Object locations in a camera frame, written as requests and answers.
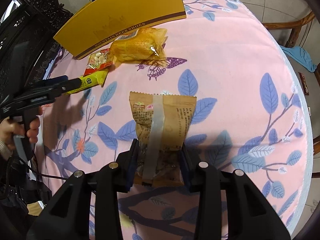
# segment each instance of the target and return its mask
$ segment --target hand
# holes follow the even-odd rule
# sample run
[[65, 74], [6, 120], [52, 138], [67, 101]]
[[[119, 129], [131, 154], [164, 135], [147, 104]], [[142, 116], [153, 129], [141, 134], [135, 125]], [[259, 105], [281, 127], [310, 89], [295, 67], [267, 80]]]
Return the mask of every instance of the hand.
[[[37, 135], [39, 133], [40, 120], [37, 117], [30, 123], [30, 130], [27, 131], [30, 143], [36, 143], [38, 141]], [[12, 119], [6, 118], [0, 123], [0, 140], [3, 141], [9, 150], [14, 150], [16, 147], [13, 142], [12, 135], [25, 135], [23, 125], [18, 124]]]

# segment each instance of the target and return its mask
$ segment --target round table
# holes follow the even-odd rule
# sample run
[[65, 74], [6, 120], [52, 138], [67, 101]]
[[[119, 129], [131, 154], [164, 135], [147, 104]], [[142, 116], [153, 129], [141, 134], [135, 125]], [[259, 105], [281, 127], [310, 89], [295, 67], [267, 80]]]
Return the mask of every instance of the round table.
[[[292, 233], [310, 186], [313, 152], [298, 79], [273, 37], [239, 0], [183, 2], [187, 19], [158, 26], [168, 30], [166, 68], [122, 64], [103, 88], [44, 107], [42, 171], [89, 173], [128, 150], [136, 137], [130, 91], [196, 96], [187, 147], [219, 169], [245, 171]], [[65, 52], [51, 77], [76, 78], [87, 62]], [[47, 183], [53, 192], [61, 186], [57, 179]], [[118, 198], [125, 240], [193, 239], [198, 194], [134, 185]], [[228, 238], [224, 192], [222, 201], [222, 238]], [[94, 235], [94, 198], [90, 214]]]

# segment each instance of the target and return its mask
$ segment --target barcode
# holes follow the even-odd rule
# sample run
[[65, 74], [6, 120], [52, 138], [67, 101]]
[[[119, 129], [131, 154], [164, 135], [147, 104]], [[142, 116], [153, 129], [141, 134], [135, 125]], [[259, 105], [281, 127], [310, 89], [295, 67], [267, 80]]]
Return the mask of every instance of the barcode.
[[134, 37], [135, 35], [137, 35], [137, 32], [138, 32], [138, 30], [136, 30], [136, 31], [133, 32], [133, 33], [130, 33], [129, 35], [119, 36], [118, 38], [116, 38], [116, 41], [130, 39], [130, 38]]

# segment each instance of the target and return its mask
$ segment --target light blue tablecloth border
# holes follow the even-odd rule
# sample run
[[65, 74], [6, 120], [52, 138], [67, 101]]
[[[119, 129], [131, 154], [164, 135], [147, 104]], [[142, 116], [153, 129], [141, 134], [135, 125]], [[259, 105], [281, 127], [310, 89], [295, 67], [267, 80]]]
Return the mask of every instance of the light blue tablecloth border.
[[273, 38], [273, 36], [267, 30], [266, 30], [266, 32], [269, 34], [270, 39], [276, 45], [276, 48], [278, 49], [279, 53], [281, 54], [281, 56], [284, 60], [284, 63], [287, 65], [288, 69], [290, 70], [292, 80], [296, 84], [297, 89], [298, 89], [298, 94], [299, 94], [301, 104], [302, 104], [302, 111], [303, 111], [303, 115], [304, 115], [304, 120], [306, 122], [307, 143], [308, 143], [307, 163], [306, 163], [305, 174], [304, 174], [304, 178], [303, 178], [302, 189], [299, 191], [299, 194], [300, 194], [299, 202], [298, 202], [297, 208], [294, 212], [294, 216], [293, 216], [290, 224], [287, 227], [287, 230], [289, 231], [289, 233], [291, 235], [293, 233], [295, 227], [297, 226], [299, 218], [302, 214], [304, 205], [307, 200], [307, 196], [308, 196], [308, 192], [309, 192], [309, 188], [310, 188], [310, 183], [311, 183], [312, 166], [313, 166], [313, 138], [312, 138], [312, 130], [311, 130], [311, 121], [310, 121], [310, 116], [309, 116], [309, 111], [308, 111], [306, 99], [304, 97], [299, 80], [298, 80], [289, 60], [287, 59], [286, 55], [284, 54], [284, 52], [282, 51], [282, 49], [280, 48], [280, 46], [276, 42], [276, 40]]

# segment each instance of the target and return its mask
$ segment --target yellow bread package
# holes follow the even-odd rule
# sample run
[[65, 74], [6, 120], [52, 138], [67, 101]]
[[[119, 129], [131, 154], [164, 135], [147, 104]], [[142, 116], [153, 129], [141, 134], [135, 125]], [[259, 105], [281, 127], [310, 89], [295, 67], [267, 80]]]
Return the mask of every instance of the yellow bread package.
[[79, 77], [81, 79], [81, 86], [77, 89], [66, 92], [66, 94], [71, 95], [71, 94], [86, 90], [90, 87], [94, 87], [96, 85], [103, 86], [107, 78], [108, 72], [109, 72], [108, 69], [103, 69], [100, 71], [96, 71], [92, 74], [89, 74], [87, 76]]
[[130, 92], [129, 101], [141, 149], [134, 182], [183, 185], [177, 151], [186, 138], [196, 97]]
[[162, 45], [166, 40], [167, 29], [143, 28], [127, 36], [120, 36], [111, 46], [110, 51], [118, 61], [163, 60]]

